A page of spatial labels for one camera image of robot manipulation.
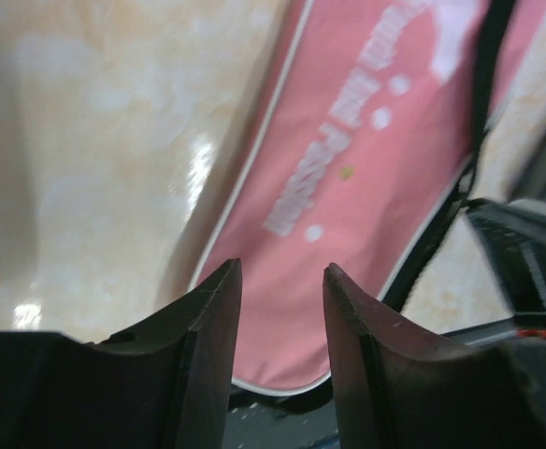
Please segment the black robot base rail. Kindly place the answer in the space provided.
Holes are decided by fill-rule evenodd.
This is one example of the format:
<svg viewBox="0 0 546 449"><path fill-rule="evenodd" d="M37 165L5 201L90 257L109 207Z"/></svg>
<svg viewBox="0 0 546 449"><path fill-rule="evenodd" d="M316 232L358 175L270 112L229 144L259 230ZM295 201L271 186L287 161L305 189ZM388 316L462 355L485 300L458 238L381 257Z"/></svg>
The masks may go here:
<svg viewBox="0 0 546 449"><path fill-rule="evenodd" d="M546 203L508 205L477 199L467 220L477 236L510 319L448 333L451 340L481 347L510 338L546 340ZM227 416L227 448L344 448L340 444L331 384L320 395L285 404L238 398Z"/></svg>

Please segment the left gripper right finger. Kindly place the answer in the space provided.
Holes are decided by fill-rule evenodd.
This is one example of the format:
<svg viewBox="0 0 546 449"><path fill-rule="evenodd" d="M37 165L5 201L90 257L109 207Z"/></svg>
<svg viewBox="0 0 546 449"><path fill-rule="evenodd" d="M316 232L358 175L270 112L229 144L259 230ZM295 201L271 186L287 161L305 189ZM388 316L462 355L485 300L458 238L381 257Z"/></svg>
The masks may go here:
<svg viewBox="0 0 546 449"><path fill-rule="evenodd" d="M323 308L344 448L546 448L546 340L474 347L364 292L339 266Z"/></svg>

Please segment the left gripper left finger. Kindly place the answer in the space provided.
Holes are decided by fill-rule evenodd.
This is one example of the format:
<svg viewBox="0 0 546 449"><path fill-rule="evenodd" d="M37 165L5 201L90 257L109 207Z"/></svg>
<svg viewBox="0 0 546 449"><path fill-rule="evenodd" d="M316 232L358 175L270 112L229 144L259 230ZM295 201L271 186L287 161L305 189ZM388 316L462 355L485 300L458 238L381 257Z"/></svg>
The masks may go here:
<svg viewBox="0 0 546 449"><path fill-rule="evenodd" d="M0 448L218 448L241 304L238 260L99 343L0 331Z"/></svg>

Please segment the pink racket cover bag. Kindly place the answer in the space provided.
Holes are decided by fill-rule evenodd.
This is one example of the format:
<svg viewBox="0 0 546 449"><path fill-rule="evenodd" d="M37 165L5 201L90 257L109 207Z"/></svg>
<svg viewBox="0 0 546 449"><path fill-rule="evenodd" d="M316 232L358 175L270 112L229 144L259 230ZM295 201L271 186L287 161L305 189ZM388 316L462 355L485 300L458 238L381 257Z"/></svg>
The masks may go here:
<svg viewBox="0 0 546 449"><path fill-rule="evenodd" d="M233 383L270 397L330 376L321 281L342 266L383 297L456 189L471 150L473 65L491 45L493 124L538 60L546 1L293 1L246 159L193 283L242 264Z"/></svg>

